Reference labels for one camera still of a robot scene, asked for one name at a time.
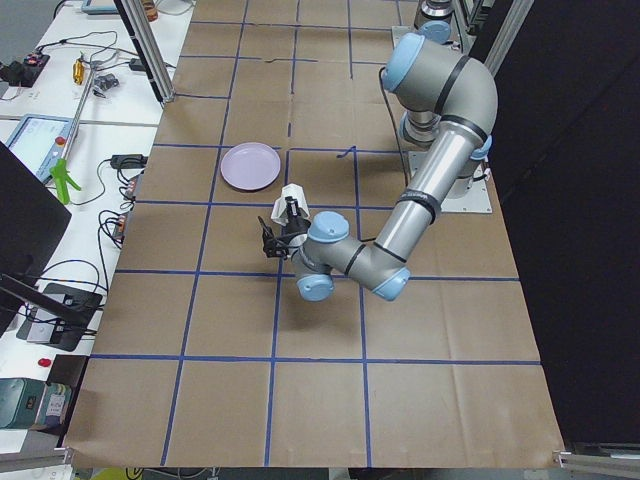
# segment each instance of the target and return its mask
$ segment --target screen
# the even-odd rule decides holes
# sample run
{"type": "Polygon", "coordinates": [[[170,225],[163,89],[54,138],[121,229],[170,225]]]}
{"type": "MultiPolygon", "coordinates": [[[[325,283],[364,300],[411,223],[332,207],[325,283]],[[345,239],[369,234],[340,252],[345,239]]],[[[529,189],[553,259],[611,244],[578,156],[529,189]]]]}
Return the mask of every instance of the screen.
{"type": "Polygon", "coordinates": [[[66,124],[64,120],[30,118],[9,148],[35,175],[66,124]]]}
{"type": "MultiPolygon", "coordinates": [[[[49,262],[71,214],[0,142],[0,272],[28,285],[49,262]]],[[[21,301],[0,292],[0,334],[21,301]]]]}

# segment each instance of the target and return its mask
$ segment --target light blue joint cap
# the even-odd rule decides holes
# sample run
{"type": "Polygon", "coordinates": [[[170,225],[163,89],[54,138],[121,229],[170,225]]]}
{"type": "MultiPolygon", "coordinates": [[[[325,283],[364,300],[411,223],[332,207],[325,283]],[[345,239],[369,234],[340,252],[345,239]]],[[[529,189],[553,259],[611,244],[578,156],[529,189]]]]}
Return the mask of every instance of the light blue joint cap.
{"type": "Polygon", "coordinates": [[[418,34],[427,40],[444,45],[451,36],[451,25],[442,20],[431,20],[420,27],[418,34]]]}
{"type": "Polygon", "coordinates": [[[471,158],[471,160],[475,160],[476,162],[484,160],[485,157],[489,155],[489,150],[491,150],[491,145],[493,145],[493,137],[489,135],[489,137],[487,138],[487,141],[484,142],[484,145],[482,145],[480,148],[476,148],[471,153],[471,157],[469,158],[471,158]]]}
{"type": "Polygon", "coordinates": [[[382,75],[385,90],[395,92],[416,61],[424,40],[422,35],[416,33],[407,33],[400,39],[382,75]]]}
{"type": "Polygon", "coordinates": [[[330,275],[308,275],[296,282],[300,296],[307,302],[321,302],[331,296],[334,290],[330,275]]]}
{"type": "Polygon", "coordinates": [[[349,222],[339,213],[320,212],[307,232],[318,243],[336,243],[349,235],[349,222]]]}
{"type": "Polygon", "coordinates": [[[373,293],[378,295],[381,298],[384,298],[388,302],[393,302],[398,295],[402,293],[404,286],[409,281],[409,277],[411,276],[411,272],[407,267],[402,267],[391,277],[387,278],[384,282],[378,285],[373,293]]]}

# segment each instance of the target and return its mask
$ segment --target label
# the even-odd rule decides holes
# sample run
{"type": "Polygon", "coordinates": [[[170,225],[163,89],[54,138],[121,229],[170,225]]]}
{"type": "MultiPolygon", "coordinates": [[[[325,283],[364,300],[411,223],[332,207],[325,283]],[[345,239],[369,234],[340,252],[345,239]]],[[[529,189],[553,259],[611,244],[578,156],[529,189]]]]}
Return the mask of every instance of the label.
{"type": "Polygon", "coordinates": [[[36,406],[36,398],[37,397],[35,395],[27,397],[27,403],[24,408],[26,408],[27,410],[33,410],[33,407],[36,406]]]}
{"type": "Polygon", "coordinates": [[[64,395],[51,395],[47,405],[47,417],[60,417],[64,408],[64,395]]]}

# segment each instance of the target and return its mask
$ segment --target metal bracket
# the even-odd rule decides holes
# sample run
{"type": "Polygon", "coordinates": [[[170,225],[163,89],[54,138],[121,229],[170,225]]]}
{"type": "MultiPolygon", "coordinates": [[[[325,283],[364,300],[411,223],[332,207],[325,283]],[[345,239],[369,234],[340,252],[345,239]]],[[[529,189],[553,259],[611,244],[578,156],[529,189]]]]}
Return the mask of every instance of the metal bracket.
{"type": "Polygon", "coordinates": [[[573,472],[599,473],[624,478],[640,479],[640,460],[612,456],[574,455],[570,452],[554,452],[554,461],[561,468],[573,472]]]}
{"type": "Polygon", "coordinates": [[[70,465],[73,454],[73,449],[68,447],[42,452],[2,453],[0,454],[0,473],[70,465]]]}

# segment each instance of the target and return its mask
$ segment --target white desk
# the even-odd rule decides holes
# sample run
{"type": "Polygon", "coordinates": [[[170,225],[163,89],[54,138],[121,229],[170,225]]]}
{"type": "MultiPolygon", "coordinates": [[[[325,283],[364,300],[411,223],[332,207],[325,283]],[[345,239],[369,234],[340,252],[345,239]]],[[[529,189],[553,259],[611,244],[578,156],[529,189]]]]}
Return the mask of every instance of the white desk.
{"type": "MultiPolygon", "coordinates": [[[[67,1],[40,44],[84,35],[91,31],[115,30],[118,32],[118,42],[115,46],[135,51],[124,24],[118,16],[89,16],[80,12],[80,4],[80,1],[67,1]]],[[[183,9],[184,2],[166,0],[163,8],[183,9]]],[[[151,24],[164,60],[168,63],[176,65],[178,62],[191,13],[192,10],[180,16],[160,14],[158,20],[151,24]]],[[[78,41],[108,45],[112,39],[113,35],[99,35],[78,41]]],[[[17,120],[26,113],[73,117],[83,87],[73,83],[72,65],[80,55],[80,51],[88,57],[96,50],[98,49],[78,46],[56,46],[45,49],[44,53],[51,55],[51,59],[34,87],[23,89],[22,94],[11,102],[0,103],[0,140],[7,141],[18,124],[17,120]]],[[[114,154],[149,154],[162,115],[162,108],[153,95],[144,73],[132,72],[126,65],[105,73],[116,75],[120,85],[109,90],[106,99],[89,96],[82,112],[76,143],[67,159],[71,177],[83,188],[81,192],[70,189],[71,199],[75,203],[93,198],[100,192],[101,187],[96,176],[96,167],[100,161],[114,154]]],[[[16,88],[9,88],[4,98],[12,97],[16,91],[16,88]]],[[[133,173],[135,171],[129,170],[126,175],[130,176],[133,173]]],[[[120,183],[117,181],[115,170],[105,165],[102,168],[102,179],[107,190],[101,198],[84,206],[68,205],[72,213],[71,222],[49,264],[71,258],[88,260],[98,267],[101,272],[100,283],[104,285],[97,244],[98,212],[104,209],[120,211],[119,206],[123,199],[118,192],[120,183]]],[[[111,278],[119,250],[106,237],[103,237],[102,246],[107,272],[111,278]]],[[[47,275],[53,278],[91,282],[96,280],[95,272],[80,263],[61,265],[47,275]]],[[[39,285],[44,288],[46,283],[41,282],[39,285]]],[[[92,289],[91,286],[86,285],[75,286],[92,289]]],[[[97,329],[100,318],[101,312],[97,312],[89,328],[97,329]]],[[[22,318],[14,320],[10,330],[0,337],[0,378],[29,377],[45,380],[49,374],[49,368],[38,366],[38,359],[53,359],[59,353],[68,352],[16,339],[17,328],[22,321],[22,318]]],[[[89,355],[92,347],[92,339],[83,340],[71,353],[89,355]]],[[[26,430],[0,430],[0,453],[20,451],[26,433],[26,430]]],[[[24,472],[26,476],[21,476],[21,472],[16,472],[16,475],[18,477],[12,478],[29,478],[26,472],[24,472]]]]}
{"type": "MultiPolygon", "coordinates": [[[[124,24],[117,15],[87,15],[80,11],[79,1],[69,1],[39,42],[40,45],[56,42],[63,38],[82,36],[90,32],[113,30],[118,33],[115,47],[135,52],[135,48],[124,24]]],[[[175,4],[182,5],[180,0],[167,0],[164,8],[171,8],[175,4]]],[[[191,13],[180,16],[160,14],[158,20],[151,23],[151,27],[165,62],[177,65],[180,50],[187,33],[191,13]]],[[[88,38],[75,40],[82,43],[109,45],[113,34],[92,35],[88,38]]],[[[83,86],[73,83],[72,68],[80,53],[85,58],[99,51],[99,48],[80,47],[75,45],[57,45],[44,49],[44,53],[51,56],[49,63],[42,71],[33,88],[25,88],[19,97],[11,102],[2,102],[0,118],[18,119],[26,113],[73,117],[82,94],[83,86]]],[[[110,53],[104,52],[96,59],[108,58],[110,53]]],[[[120,60],[114,60],[105,66],[119,63],[131,58],[132,55],[119,54],[120,60]]],[[[168,69],[173,76],[174,69],[168,69]]],[[[127,65],[104,71],[102,74],[113,73],[120,85],[107,92],[107,98],[90,95],[83,109],[81,120],[109,123],[157,126],[162,115],[162,107],[156,100],[149,81],[144,72],[132,72],[127,65]]],[[[17,88],[9,88],[4,98],[11,98],[17,88]]]]}

